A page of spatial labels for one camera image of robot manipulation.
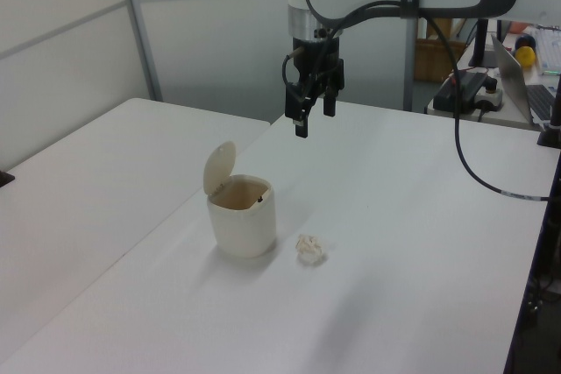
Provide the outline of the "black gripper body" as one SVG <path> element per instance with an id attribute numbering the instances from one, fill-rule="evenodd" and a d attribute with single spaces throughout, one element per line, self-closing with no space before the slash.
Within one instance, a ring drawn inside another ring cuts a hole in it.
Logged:
<path id="1" fill-rule="evenodd" d="M 292 43 L 294 49 L 303 48 L 303 52 L 294 58 L 300 83 L 308 81 L 315 64 L 322 58 L 317 71 L 322 87 L 344 88 L 344 61 L 339 56 L 339 38 L 334 38 L 330 43 L 292 38 Z"/>

